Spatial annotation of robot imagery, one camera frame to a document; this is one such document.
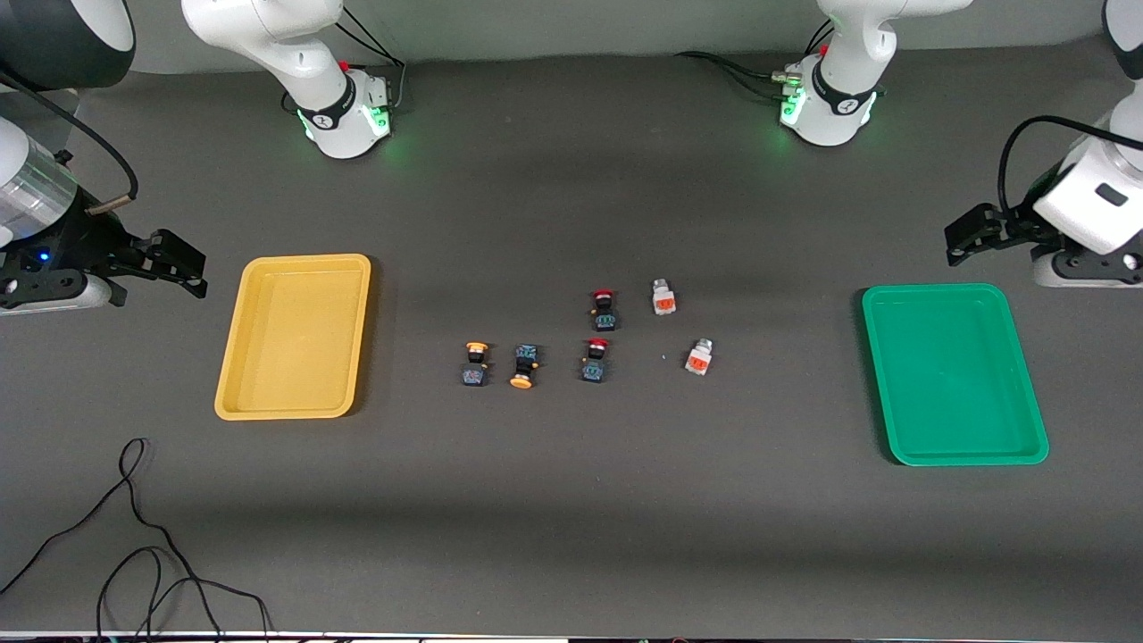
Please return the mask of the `green plastic tray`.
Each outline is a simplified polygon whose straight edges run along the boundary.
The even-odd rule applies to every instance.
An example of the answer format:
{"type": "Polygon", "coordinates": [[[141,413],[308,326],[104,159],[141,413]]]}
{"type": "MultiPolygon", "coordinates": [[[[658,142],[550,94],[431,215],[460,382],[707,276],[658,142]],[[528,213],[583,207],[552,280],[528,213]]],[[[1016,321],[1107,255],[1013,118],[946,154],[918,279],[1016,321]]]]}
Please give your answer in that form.
{"type": "Polygon", "coordinates": [[[1049,440],[1012,314],[988,282],[862,295],[889,451],[911,467],[1037,465],[1049,440]]]}

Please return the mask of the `yellow plastic tray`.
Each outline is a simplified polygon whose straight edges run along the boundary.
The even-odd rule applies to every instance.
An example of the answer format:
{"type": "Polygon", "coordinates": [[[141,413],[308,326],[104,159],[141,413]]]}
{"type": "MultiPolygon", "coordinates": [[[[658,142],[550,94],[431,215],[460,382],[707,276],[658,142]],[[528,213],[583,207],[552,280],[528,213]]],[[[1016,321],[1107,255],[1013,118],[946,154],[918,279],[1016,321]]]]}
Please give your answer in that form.
{"type": "Polygon", "coordinates": [[[334,419],[355,402],[371,262],[267,256],[246,265],[213,410],[224,421],[334,419]]]}

